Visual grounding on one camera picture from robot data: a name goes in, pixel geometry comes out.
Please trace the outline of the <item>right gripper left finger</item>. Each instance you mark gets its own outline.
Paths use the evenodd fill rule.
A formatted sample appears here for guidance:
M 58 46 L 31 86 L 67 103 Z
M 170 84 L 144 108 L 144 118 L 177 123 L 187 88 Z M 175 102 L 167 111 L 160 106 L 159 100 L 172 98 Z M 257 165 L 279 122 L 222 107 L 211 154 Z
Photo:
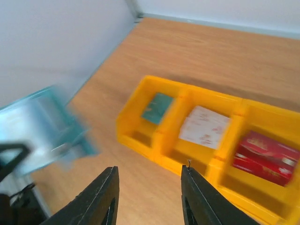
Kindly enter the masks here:
M 115 225 L 120 194 L 118 167 L 108 167 L 44 225 Z

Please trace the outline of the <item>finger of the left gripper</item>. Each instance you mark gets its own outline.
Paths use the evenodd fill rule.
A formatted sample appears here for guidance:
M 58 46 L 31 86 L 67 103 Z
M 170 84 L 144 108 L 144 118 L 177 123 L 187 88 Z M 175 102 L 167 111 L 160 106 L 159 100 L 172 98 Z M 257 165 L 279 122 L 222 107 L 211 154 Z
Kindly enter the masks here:
M 24 161 L 30 153 L 28 142 L 0 142 L 0 181 L 11 173 L 18 177 L 25 176 Z

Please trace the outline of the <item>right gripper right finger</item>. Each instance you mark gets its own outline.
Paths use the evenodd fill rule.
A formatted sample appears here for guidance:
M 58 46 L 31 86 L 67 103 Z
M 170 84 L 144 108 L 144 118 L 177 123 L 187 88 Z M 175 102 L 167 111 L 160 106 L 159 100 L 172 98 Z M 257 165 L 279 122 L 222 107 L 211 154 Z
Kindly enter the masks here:
M 256 225 L 254 219 L 231 204 L 194 168 L 184 165 L 181 193 L 186 225 Z

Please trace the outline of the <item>blue leather card holder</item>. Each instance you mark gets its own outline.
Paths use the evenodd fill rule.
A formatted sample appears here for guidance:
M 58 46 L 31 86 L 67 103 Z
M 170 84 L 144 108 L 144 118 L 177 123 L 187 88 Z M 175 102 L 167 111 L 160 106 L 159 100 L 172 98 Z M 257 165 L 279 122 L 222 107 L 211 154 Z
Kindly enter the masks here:
M 28 155 L 13 170 L 24 176 L 56 161 L 68 164 L 99 151 L 88 129 L 65 104 L 55 86 L 36 91 L 0 108 L 0 142 L 21 143 Z

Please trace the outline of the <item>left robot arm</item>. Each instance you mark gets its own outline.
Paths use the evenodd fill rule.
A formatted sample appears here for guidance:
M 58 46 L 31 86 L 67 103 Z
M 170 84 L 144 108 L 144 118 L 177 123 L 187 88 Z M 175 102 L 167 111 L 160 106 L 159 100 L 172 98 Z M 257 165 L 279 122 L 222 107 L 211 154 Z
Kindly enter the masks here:
M 30 153 L 27 145 L 17 142 L 2 142 L 0 152 L 19 149 L 20 153 L 6 165 L 0 166 L 0 180 L 3 181 Z M 22 190 L 9 196 L 0 194 L 0 223 L 2 225 L 40 225 L 47 216 L 39 204 L 34 188 L 34 182 Z

